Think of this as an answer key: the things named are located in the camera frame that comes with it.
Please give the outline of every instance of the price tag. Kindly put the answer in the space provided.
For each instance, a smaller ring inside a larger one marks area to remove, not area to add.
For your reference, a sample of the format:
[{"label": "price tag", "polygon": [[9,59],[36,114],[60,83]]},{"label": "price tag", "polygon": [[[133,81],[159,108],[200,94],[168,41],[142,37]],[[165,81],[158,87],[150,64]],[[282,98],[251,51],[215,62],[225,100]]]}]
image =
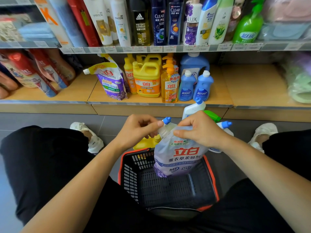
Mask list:
[{"label": "price tag", "polygon": [[21,5],[31,5],[32,3],[29,1],[29,0],[15,0],[18,4],[21,4]]},{"label": "price tag", "polygon": [[162,46],[150,46],[150,53],[162,53],[163,47]]},{"label": "price tag", "polygon": [[184,46],[184,52],[195,52],[196,51],[196,45],[189,45]]},{"label": "price tag", "polygon": [[209,51],[210,50],[210,45],[197,46],[197,50],[199,52]]},{"label": "price tag", "polygon": [[104,47],[106,53],[116,53],[117,49],[115,46],[105,46]]},{"label": "price tag", "polygon": [[247,47],[245,50],[256,50],[259,51],[262,47],[263,43],[247,43]]},{"label": "price tag", "polygon": [[95,54],[101,54],[101,48],[100,47],[89,47],[89,50],[91,53],[95,53]]},{"label": "price tag", "polygon": [[242,51],[242,50],[245,50],[246,48],[247,48],[246,44],[233,44],[231,50],[233,50],[233,51]]},{"label": "price tag", "polygon": [[176,46],[164,46],[164,52],[176,52]]},{"label": "price tag", "polygon": [[22,46],[21,46],[21,44],[19,44],[19,42],[7,42],[11,47],[18,47],[18,48],[23,48]]},{"label": "price tag", "polygon": [[123,47],[123,52],[124,53],[132,53],[132,52],[134,52],[134,47],[133,46],[125,46],[125,47]]},{"label": "price tag", "polygon": [[134,50],[135,50],[135,52],[138,52],[138,53],[147,53],[147,47],[146,46],[135,46]]},{"label": "price tag", "polygon": [[217,51],[230,51],[232,44],[219,44],[217,47]]},{"label": "price tag", "polygon": [[71,50],[70,47],[62,47],[60,48],[63,54],[73,54],[73,51]]},{"label": "price tag", "polygon": [[85,54],[85,50],[83,49],[83,47],[72,47],[71,49],[72,49],[73,53]]},{"label": "price tag", "polygon": [[49,48],[49,45],[45,41],[34,41],[37,47],[40,48]]},{"label": "price tag", "polygon": [[284,50],[299,50],[304,43],[289,43]]}]

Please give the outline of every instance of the white bottle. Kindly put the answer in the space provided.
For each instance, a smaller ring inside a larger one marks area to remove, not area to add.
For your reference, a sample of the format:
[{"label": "white bottle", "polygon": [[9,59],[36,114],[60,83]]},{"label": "white bottle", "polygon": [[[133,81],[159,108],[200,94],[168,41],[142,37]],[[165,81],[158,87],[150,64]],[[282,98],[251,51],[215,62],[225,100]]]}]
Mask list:
[{"label": "white bottle", "polygon": [[120,46],[131,46],[131,31],[124,0],[111,0],[112,15],[115,19]]},{"label": "white bottle", "polygon": [[113,42],[104,0],[84,0],[84,3],[89,11],[101,43],[104,46],[112,46]]},{"label": "white bottle", "polygon": [[196,44],[196,34],[199,26],[201,10],[202,4],[200,4],[200,0],[192,0],[187,15],[186,31],[183,35],[185,46]]},{"label": "white bottle", "polygon": [[218,0],[205,0],[197,28],[196,45],[207,45]]},{"label": "white bottle", "polygon": [[183,118],[185,119],[186,117],[200,111],[200,110],[205,110],[206,104],[201,98],[195,98],[195,104],[189,105],[184,109],[183,113]]},{"label": "white bottle", "polygon": [[177,124],[171,123],[171,119],[171,117],[166,117],[162,120],[164,122],[164,126],[158,129],[158,133],[162,139],[167,137],[171,130],[177,126]]},{"label": "white bottle", "polygon": [[208,39],[209,45],[221,44],[227,33],[234,0],[221,0]]},{"label": "white bottle", "polygon": [[112,36],[112,41],[114,42],[114,45],[116,45],[119,43],[119,39],[118,39],[117,29],[115,25],[115,19],[112,14],[112,10],[111,10],[110,0],[104,0],[104,3],[106,6],[106,10],[107,10],[107,17],[108,17],[108,23],[110,27],[111,36]]},{"label": "white bottle", "polygon": [[185,16],[184,16],[184,25],[183,25],[183,31],[182,31],[181,36],[184,36],[184,35],[186,34],[187,16],[188,16],[188,13],[187,13],[187,12],[189,11],[189,6],[190,6],[191,3],[192,3],[192,0],[186,1]]},{"label": "white bottle", "polygon": [[[228,133],[229,135],[231,136],[234,136],[233,132],[231,132],[228,127],[230,127],[232,125],[232,122],[229,122],[229,121],[224,121],[224,122],[220,122],[220,123],[217,123],[217,125],[223,129],[226,133]],[[214,153],[221,153],[222,151],[219,150],[219,149],[216,149],[216,148],[210,148],[209,151],[212,151]]]}]

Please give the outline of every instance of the green pump dispenser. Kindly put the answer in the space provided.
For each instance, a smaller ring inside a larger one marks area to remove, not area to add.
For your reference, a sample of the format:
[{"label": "green pump dispenser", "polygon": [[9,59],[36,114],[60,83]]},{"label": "green pump dispenser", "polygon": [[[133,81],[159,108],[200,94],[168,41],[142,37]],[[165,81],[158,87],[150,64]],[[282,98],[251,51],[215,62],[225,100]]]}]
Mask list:
[{"label": "green pump dispenser", "polygon": [[262,25],[263,17],[260,14],[265,0],[253,0],[256,3],[253,7],[251,14],[244,16],[238,24],[232,43],[253,43],[256,39]]}]

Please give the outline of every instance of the shopping basket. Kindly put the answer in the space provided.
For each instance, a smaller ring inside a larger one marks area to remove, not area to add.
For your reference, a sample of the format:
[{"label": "shopping basket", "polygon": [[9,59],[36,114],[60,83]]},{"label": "shopping basket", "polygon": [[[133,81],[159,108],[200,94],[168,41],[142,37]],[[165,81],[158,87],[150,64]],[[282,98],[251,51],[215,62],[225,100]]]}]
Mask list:
[{"label": "shopping basket", "polygon": [[192,208],[203,211],[219,200],[216,182],[204,155],[193,170],[182,176],[158,177],[153,170],[154,148],[124,153],[118,183],[145,207]]}]

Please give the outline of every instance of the shoe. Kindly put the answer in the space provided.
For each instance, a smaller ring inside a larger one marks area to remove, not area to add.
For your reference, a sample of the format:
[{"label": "shoe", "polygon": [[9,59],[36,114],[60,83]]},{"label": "shoe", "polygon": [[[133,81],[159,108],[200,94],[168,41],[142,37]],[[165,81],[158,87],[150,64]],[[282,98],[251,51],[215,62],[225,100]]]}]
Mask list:
[{"label": "shoe", "polygon": [[70,129],[77,131],[88,131],[92,134],[91,140],[89,141],[88,151],[92,154],[98,154],[104,147],[102,139],[100,139],[91,129],[89,129],[84,123],[73,122],[70,125]]},{"label": "shoe", "polygon": [[256,142],[257,137],[259,137],[260,135],[264,135],[264,134],[271,136],[275,133],[278,133],[276,125],[274,125],[273,123],[262,124],[258,128],[256,128],[255,134],[252,137],[249,144],[253,146],[255,149],[258,149],[259,151],[264,153],[262,147],[259,145],[258,142]]}]

